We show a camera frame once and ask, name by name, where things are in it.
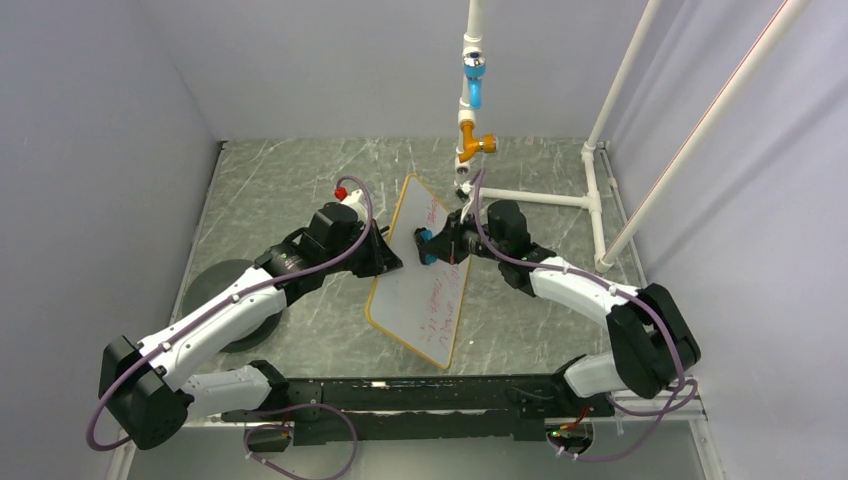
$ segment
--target white pipe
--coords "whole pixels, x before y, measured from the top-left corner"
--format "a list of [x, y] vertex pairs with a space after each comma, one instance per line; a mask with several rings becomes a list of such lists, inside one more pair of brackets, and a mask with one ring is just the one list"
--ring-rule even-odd
[[586, 184], [589, 191], [586, 194], [589, 209], [589, 218], [592, 220], [592, 240], [595, 244], [594, 260], [597, 262], [606, 253], [606, 242], [604, 241], [604, 222], [601, 216], [601, 193], [598, 191], [598, 180], [595, 178], [595, 155], [592, 152], [583, 152], [581, 155], [583, 167], [586, 170]]
[[627, 246], [627, 243], [633, 238], [633, 235], [642, 226], [645, 217], [650, 213], [651, 209], [656, 205], [656, 202], [662, 197], [668, 188], [671, 181], [679, 173], [680, 168], [687, 160], [692, 158], [692, 155], [698, 149], [701, 142], [710, 134], [715, 127], [718, 119], [732, 104], [733, 99], [742, 90], [757, 68], [762, 64], [763, 60], [774, 49], [777, 42], [789, 30], [801, 12], [810, 0], [784, 0], [775, 12], [774, 16], [769, 21], [766, 28], [754, 41], [754, 44], [748, 50], [748, 53], [736, 66], [736, 70], [730, 74], [724, 86], [719, 90], [713, 102], [707, 107], [707, 111], [698, 120], [695, 128], [689, 133], [689, 136], [677, 150], [677, 153], [672, 157], [671, 162], [665, 167], [665, 170], [657, 179], [654, 186], [648, 192], [648, 195], [642, 200], [633, 216], [624, 225], [624, 228], [618, 234], [618, 237], [610, 245], [604, 257], [596, 262], [595, 268], [600, 272], [606, 272], [612, 267], [613, 262]]
[[483, 36], [482, 22], [480, 21], [483, 17], [482, 3], [482, 0], [471, 0], [468, 2], [468, 27], [465, 29], [466, 37], [481, 38]]
[[535, 202], [548, 205], [589, 208], [589, 199], [586, 197], [567, 197], [565, 195], [551, 195], [547, 193], [516, 192], [513, 190], [500, 190], [497, 188], [486, 187], [480, 189], [480, 195], [485, 198], [498, 198], [501, 200], [515, 200], [518, 202]]
[[606, 100], [604, 100], [604, 105], [601, 107], [601, 113], [598, 114], [598, 119], [595, 120], [595, 126], [592, 127], [592, 133], [589, 134], [589, 139], [586, 140], [585, 145], [587, 148], [594, 149], [595, 144], [598, 143], [598, 137], [604, 130], [610, 112], [612, 112], [612, 107], [621, 93], [624, 80], [627, 79], [630, 68], [633, 66], [633, 61], [636, 60], [636, 56], [642, 48], [642, 43], [645, 41], [645, 36], [651, 28], [654, 17], [657, 16], [657, 10], [659, 10], [660, 4], [662, 4], [662, 0], [649, 0], [648, 5], [645, 6], [645, 11], [642, 12], [642, 18], [639, 19], [639, 24], [636, 25], [636, 31], [633, 33], [633, 38], [630, 40], [627, 51], [624, 52], [624, 59], [621, 61], [621, 65], [618, 66], [618, 72], [615, 74], [610, 91], [607, 94]]

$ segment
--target gray wall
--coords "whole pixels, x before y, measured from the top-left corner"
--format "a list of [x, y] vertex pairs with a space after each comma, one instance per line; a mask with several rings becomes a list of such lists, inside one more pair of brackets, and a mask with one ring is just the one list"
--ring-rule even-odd
[[[0, 465], [102, 478], [103, 347], [167, 324], [215, 144], [135, 1], [0, 15]], [[101, 439], [114, 440], [104, 418]]]
[[[142, 3], [219, 138], [456, 131], [467, 1]], [[485, 3], [481, 128], [588, 136], [646, 1]]]
[[[687, 3], [641, 60], [610, 130], [630, 212], [779, 4]], [[846, 18], [811, 3], [636, 237], [701, 343], [734, 479], [848, 478]]]

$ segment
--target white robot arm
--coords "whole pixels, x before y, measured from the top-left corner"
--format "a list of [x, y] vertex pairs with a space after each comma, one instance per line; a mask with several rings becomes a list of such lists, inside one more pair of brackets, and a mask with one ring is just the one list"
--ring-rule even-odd
[[[155, 349], [164, 350], [106, 403], [140, 449], [161, 444], [188, 420], [232, 410], [254, 410], [266, 403], [286, 404], [288, 383], [267, 362], [251, 362], [228, 372], [194, 373], [244, 332], [320, 288], [327, 275], [350, 271], [358, 277], [372, 277], [400, 268], [401, 260], [374, 225], [356, 251], [332, 268], [273, 283], [275, 278], [302, 272], [346, 251], [361, 236], [366, 218], [364, 194], [360, 190], [349, 195], [344, 192], [340, 202], [326, 204], [315, 213], [308, 227], [270, 247], [232, 285], [179, 322], [136, 344], [119, 337], [106, 347], [101, 396], [130, 365]], [[243, 293], [260, 284], [265, 286]], [[188, 330], [222, 302], [226, 303], [223, 308]], [[181, 330], [186, 330], [186, 334], [169, 343], [168, 339]]]
[[[567, 384], [569, 396], [585, 399], [629, 389], [642, 398], [653, 398], [677, 378], [671, 352], [660, 332], [645, 328], [655, 320], [628, 298], [640, 300], [657, 313], [670, 332], [684, 369], [700, 359], [700, 348], [664, 287], [651, 284], [638, 289], [600, 280], [605, 289], [599, 288], [597, 277], [575, 269], [554, 252], [530, 241], [527, 221], [516, 202], [500, 200], [489, 205], [488, 224], [481, 226], [485, 242], [470, 210], [466, 205], [449, 214], [438, 234], [425, 228], [416, 230], [419, 260], [424, 264], [459, 263], [468, 255], [497, 260], [504, 280], [513, 288], [572, 308], [607, 329], [610, 352], [580, 356], [560, 368], [558, 373]], [[500, 256], [485, 243], [496, 248]], [[506, 262], [501, 257], [518, 262]]]

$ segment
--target table surface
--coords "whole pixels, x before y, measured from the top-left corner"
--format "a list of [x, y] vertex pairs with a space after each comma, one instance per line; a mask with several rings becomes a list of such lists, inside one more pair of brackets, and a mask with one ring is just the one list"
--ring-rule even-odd
[[[254, 259], [313, 212], [332, 201], [339, 175], [362, 178], [372, 189], [380, 226], [391, 221], [404, 178], [417, 173], [445, 206], [453, 195], [455, 138], [287, 139], [225, 144], [191, 265], [189, 282], [228, 259]], [[486, 156], [486, 186], [582, 196], [586, 177], [580, 139], [503, 138]], [[623, 222], [599, 160], [607, 245]], [[593, 266], [592, 227], [586, 210], [523, 203], [534, 241], [573, 265]], [[638, 284], [637, 267], [625, 250], [606, 278]], [[271, 337], [251, 350], [218, 354], [199, 373], [239, 368], [252, 360], [274, 364], [288, 377], [496, 375], [552, 372], [581, 354], [609, 349], [595, 323], [546, 300], [513, 290], [497, 264], [472, 259], [453, 361], [439, 370], [368, 324], [365, 302], [372, 279], [328, 277], [283, 312]]]

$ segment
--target pipe fitting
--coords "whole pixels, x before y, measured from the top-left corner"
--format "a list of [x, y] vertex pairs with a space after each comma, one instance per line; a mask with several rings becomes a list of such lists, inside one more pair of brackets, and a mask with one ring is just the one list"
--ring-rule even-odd
[[494, 153], [498, 150], [498, 139], [491, 133], [483, 135], [483, 138], [474, 138], [474, 122], [464, 120], [459, 123], [462, 131], [462, 152], [458, 153], [459, 163], [466, 163], [482, 150], [483, 153]]

